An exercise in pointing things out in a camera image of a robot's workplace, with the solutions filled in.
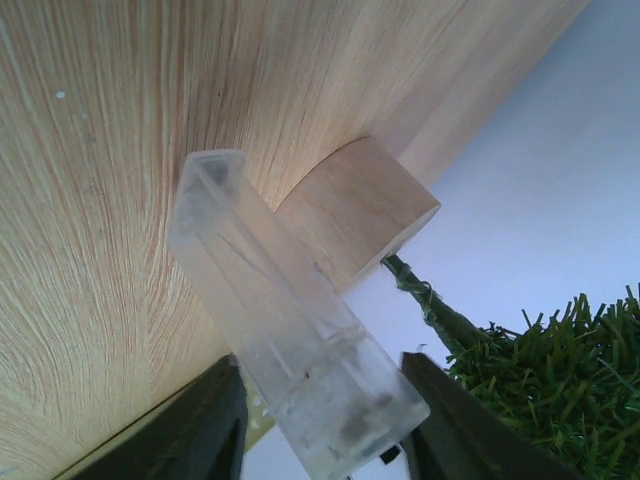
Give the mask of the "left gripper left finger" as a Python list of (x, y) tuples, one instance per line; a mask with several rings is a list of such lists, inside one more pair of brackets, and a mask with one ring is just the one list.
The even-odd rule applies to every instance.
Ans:
[(232, 354), (76, 479), (238, 479), (248, 424), (246, 388)]

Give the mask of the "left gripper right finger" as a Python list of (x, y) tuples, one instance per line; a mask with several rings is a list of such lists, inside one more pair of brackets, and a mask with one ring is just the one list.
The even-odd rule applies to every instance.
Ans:
[(401, 371), (430, 414), (401, 441), (412, 479), (580, 479), (499, 420), (422, 353), (405, 352)]

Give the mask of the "small green christmas tree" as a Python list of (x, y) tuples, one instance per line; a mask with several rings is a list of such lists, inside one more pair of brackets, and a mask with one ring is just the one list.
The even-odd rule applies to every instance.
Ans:
[(491, 421), (585, 479), (639, 475), (639, 147), (486, 165), (388, 257)]

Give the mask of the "clear plastic battery box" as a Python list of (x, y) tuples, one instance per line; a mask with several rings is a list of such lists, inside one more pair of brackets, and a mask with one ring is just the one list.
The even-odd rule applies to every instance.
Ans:
[(343, 479), (429, 406), (244, 176), (239, 150), (186, 158), (168, 244), (313, 479)]

